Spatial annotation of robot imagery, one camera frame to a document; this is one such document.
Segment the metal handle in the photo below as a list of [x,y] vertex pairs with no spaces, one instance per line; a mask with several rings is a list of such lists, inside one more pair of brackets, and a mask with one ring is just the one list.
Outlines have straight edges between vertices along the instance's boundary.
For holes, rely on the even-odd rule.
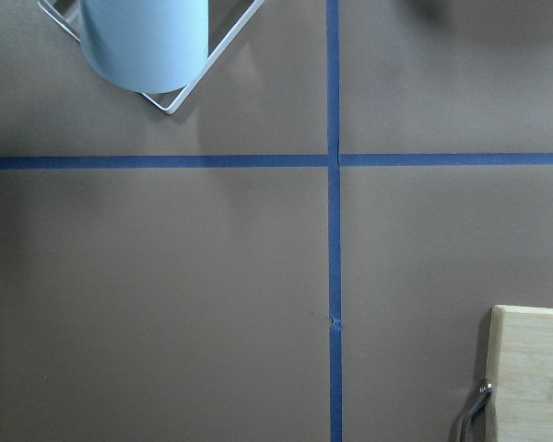
[[473,402],[473,405],[469,411],[463,415],[459,442],[467,442],[467,434],[469,432],[471,422],[473,422],[473,419],[477,416],[477,414],[486,407],[493,391],[494,386],[487,379],[483,379],[477,388],[477,397]]

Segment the blue tape line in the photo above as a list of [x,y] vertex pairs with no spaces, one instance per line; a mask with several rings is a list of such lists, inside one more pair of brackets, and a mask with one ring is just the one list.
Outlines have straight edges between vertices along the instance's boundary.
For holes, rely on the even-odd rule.
[[330,441],[342,442],[342,263],[340,238],[340,45],[338,0],[326,4],[328,69],[328,258]]
[[0,170],[314,168],[327,165],[328,157],[326,155],[0,157]]
[[511,154],[344,154],[340,165],[353,166],[530,166],[553,165],[553,153]]

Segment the wooden cutting board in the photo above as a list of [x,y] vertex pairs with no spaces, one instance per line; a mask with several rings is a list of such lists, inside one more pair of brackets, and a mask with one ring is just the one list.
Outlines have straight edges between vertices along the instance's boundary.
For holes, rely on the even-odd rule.
[[487,376],[487,442],[553,442],[553,308],[493,308]]

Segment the paper towel holder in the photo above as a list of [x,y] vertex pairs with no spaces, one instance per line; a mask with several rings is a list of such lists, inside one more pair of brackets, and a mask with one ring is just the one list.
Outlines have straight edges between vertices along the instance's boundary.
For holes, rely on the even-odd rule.
[[[79,7],[77,5],[77,0],[67,2],[69,5],[66,8],[66,12],[62,12],[55,7],[55,4],[58,1],[59,0],[38,0],[38,4],[41,9],[45,11],[47,15],[51,17],[60,27],[62,27],[76,41],[80,42],[80,33],[77,29],[79,19]],[[169,94],[141,95],[143,95],[161,111],[164,111],[169,115],[173,114],[176,110],[178,110],[178,108],[180,108],[199,81],[201,81],[203,76],[205,76],[206,72],[211,68],[219,56],[228,48],[229,44],[235,39],[235,37],[240,33],[246,23],[248,23],[250,18],[252,18],[264,2],[265,0],[252,0],[250,5],[241,14],[240,18],[238,18],[215,49],[213,49],[213,51],[209,54],[201,73],[188,85]]]

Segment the tape strip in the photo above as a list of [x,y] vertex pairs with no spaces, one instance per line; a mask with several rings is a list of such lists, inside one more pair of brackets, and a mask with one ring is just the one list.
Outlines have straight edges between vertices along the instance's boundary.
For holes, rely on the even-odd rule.
[[553,153],[511,154],[343,154],[340,165],[353,166],[530,166],[553,165]]
[[340,47],[338,0],[326,4],[328,74],[328,255],[330,441],[342,441],[342,264],[340,239]]
[[0,170],[326,167],[326,155],[0,157]]

